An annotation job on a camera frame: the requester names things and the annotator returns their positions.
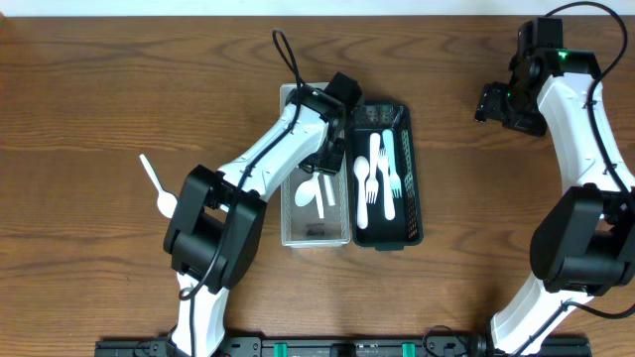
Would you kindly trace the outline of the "white plastic spoon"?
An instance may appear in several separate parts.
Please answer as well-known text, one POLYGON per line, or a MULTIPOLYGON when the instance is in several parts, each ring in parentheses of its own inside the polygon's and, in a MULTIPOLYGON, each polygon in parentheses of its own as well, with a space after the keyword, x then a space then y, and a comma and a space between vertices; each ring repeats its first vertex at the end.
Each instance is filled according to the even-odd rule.
POLYGON ((303 181, 297 188, 295 193, 295 204, 298 207, 308 205, 316 196, 315 183, 312 178, 303 181))
POLYGON ((144 154, 140 154, 139 159, 151 183, 157 191, 157 208, 162 215, 167 218, 172 218, 177 208, 178 199, 173 193, 164 190, 148 158, 144 154))
POLYGON ((365 182, 369 175, 369 163, 363 156, 358 156, 353 163, 353 173, 358 183, 356 224, 359 229, 368 227, 368 211, 365 182))
POLYGON ((335 195, 334 195, 334 189, 333 189, 333 185, 331 181, 331 176, 324 175, 322 178, 323 178, 323 185, 325 189, 327 204, 329 206, 335 206, 336 201, 335 201, 335 195))
POLYGON ((317 205, 318 219, 324 219, 323 201, 322 201, 321 188, 319 185, 318 177, 319 177, 319 173, 314 172, 312 177, 312 182, 314 184, 314 193, 315 193, 315 200, 317 205))

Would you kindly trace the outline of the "white plastic fork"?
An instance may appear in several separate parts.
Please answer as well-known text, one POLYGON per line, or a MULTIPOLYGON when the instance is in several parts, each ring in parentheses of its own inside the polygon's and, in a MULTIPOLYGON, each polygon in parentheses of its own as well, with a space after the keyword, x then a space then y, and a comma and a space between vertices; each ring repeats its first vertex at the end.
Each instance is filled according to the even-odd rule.
POLYGON ((379 151, 378 168, 382 174, 383 179, 384 216, 388 221, 391 221, 395 218, 396 212, 389 179, 389 159, 385 149, 381 149, 379 151))
POLYGON ((379 159, 381 137, 378 133, 372 133, 369 137, 369 176, 366 181, 366 199, 368 203, 375 203, 379 190, 379 182, 376 171, 379 159))
POLYGON ((384 149, 389 164, 389 183, 394 198, 402 197, 402 183, 397 173, 396 157, 395 157, 395 141, 394 132, 391 129, 385 129, 382 132, 384 149))

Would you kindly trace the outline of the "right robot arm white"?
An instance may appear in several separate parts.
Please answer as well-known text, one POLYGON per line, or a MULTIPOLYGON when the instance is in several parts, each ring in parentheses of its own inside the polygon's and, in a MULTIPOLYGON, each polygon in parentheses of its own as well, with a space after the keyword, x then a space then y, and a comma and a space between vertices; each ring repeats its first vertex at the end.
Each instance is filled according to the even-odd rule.
POLYGON ((536 228, 531 274, 489 322, 487 351, 537 355, 575 310, 634 277, 634 176, 613 137, 594 55, 514 56, 509 83, 485 86, 475 118, 552 137, 563 195, 536 228))

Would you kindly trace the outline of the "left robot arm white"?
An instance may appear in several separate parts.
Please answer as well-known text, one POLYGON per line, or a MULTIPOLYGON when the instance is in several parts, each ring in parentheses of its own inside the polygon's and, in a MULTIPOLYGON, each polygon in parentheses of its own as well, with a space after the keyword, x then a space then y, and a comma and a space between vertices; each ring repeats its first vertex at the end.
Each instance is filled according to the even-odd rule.
POLYGON ((188 174, 164 240, 180 285, 169 355, 215 354, 228 293, 254 260, 271 195, 296 167, 339 171, 351 111, 339 101, 290 100, 244 154, 216 171, 197 166, 188 174))

